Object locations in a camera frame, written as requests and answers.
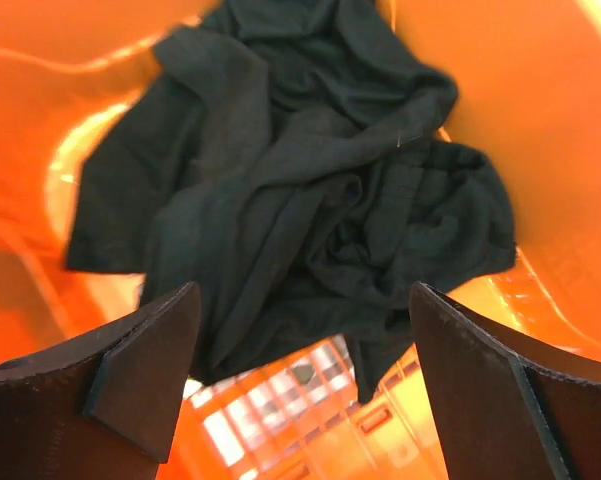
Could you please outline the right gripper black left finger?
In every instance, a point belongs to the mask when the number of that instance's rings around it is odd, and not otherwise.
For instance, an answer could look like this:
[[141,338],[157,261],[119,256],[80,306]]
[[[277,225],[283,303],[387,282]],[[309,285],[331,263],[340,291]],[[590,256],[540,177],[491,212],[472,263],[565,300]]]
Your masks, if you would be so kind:
[[169,460],[200,322],[188,283],[0,365],[0,479],[153,479]]

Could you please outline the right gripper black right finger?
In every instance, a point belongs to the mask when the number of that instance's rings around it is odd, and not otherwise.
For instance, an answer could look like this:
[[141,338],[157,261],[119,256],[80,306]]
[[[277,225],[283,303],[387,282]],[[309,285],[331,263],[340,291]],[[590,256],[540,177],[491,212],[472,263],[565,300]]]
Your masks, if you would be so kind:
[[449,478],[601,479],[601,362],[423,283],[409,312]]

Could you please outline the black t-shirt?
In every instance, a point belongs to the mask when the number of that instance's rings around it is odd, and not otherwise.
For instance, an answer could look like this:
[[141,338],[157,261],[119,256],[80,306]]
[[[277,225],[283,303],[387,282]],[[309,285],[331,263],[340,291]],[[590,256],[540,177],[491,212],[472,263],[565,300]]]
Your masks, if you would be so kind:
[[366,403],[408,303],[513,267],[488,157],[437,138],[454,80],[370,1],[225,1],[153,47],[160,74],[83,164],[70,270],[194,281],[206,385],[344,339]]

